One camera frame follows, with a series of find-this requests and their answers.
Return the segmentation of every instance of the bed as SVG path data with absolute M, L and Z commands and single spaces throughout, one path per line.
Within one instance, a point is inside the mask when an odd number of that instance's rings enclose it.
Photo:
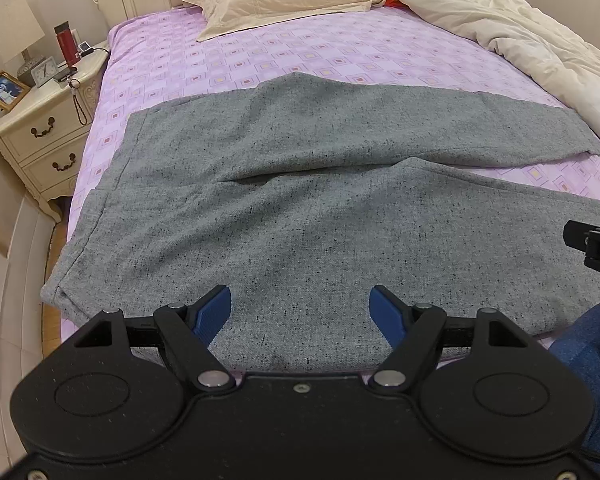
M 112 56 L 88 138 L 68 236 L 85 198 L 122 143 L 134 112 L 176 98 L 254 88 L 300 72 L 354 84 L 490 92 L 563 107 L 531 78 L 477 43 L 407 9 L 327 14 L 197 43 L 205 19 L 180 0 L 95 0 L 112 25 Z M 600 200 L 600 156 L 518 168 L 463 168 L 474 174 Z M 74 330 L 62 323 L 62 338 Z

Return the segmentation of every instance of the drawer handle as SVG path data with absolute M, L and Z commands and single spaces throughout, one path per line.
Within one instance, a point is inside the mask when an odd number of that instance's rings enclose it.
M 34 137 L 36 137 L 37 139 L 39 139 L 40 137 L 44 137 L 46 134 L 50 134 L 51 130 L 54 129 L 54 123 L 56 122 L 56 118 L 55 117 L 49 117 L 49 129 L 43 131 L 42 133 L 38 134 L 38 131 L 35 128 L 31 129 L 31 135 L 33 135 Z
M 63 166 L 62 168 L 60 168 L 60 165 L 57 162 L 54 162 L 52 166 L 56 168 L 56 171 L 66 171 L 75 164 L 75 153 L 69 153 L 69 160 L 71 163 Z

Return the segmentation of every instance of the red fabric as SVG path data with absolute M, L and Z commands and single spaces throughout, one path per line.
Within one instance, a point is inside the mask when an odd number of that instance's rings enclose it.
M 386 0 L 384 3 L 385 7 L 396 7 L 397 9 L 408 9 L 409 7 L 402 3 L 400 0 Z

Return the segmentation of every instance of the clock face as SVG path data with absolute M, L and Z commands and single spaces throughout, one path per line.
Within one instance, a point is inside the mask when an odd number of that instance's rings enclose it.
M 52 57 L 45 59 L 37 67 L 31 70 L 33 81 L 36 82 L 36 86 L 40 88 L 44 83 L 49 81 L 53 76 L 58 73 L 58 66 Z

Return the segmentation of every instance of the wooden floor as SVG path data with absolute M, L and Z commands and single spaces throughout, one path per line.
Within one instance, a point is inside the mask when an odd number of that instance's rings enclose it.
M 48 280 L 51 271 L 53 270 L 60 251 L 66 243 L 66 232 L 69 219 L 70 200 L 60 202 L 62 209 L 62 221 L 56 224 L 54 233 L 51 236 L 51 244 L 49 245 L 49 253 L 46 258 L 45 281 Z M 48 356 L 56 348 L 60 346 L 60 311 L 46 303 L 42 304 L 42 355 Z

